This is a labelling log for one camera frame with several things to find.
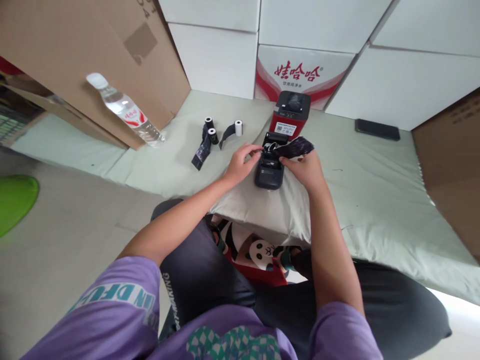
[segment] sticker on printer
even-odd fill
[[[284,122],[277,122],[275,132],[279,134],[284,134],[292,136],[297,127],[295,125],[286,124]]]

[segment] tiled floor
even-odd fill
[[[12,174],[37,178],[40,193],[0,239],[0,359],[18,359],[30,349],[163,200],[0,148],[0,176]],[[162,324],[170,301],[166,289],[160,294]]]

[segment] smartphone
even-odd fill
[[[400,140],[400,131],[398,127],[381,124],[378,122],[356,119],[355,131],[359,133],[377,136],[389,140]]]

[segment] person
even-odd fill
[[[23,359],[410,359],[451,333],[426,288],[352,261],[315,151],[280,159],[308,193],[311,250],[300,255],[308,256],[311,280],[254,288],[222,255],[205,215],[247,177],[261,150],[244,144],[217,181],[158,205]],[[159,344],[160,272],[177,330]]]

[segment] dark gray pants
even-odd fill
[[[155,219],[181,202],[162,202]],[[311,272],[305,251],[296,259]],[[359,261],[366,319],[385,360],[412,359],[450,336],[447,312],[425,287],[386,266]],[[307,359],[310,331],[317,317],[312,281],[255,289],[222,255],[203,219],[160,266],[173,293],[180,326],[219,305],[253,308],[265,326],[278,328],[289,338],[299,359]]]

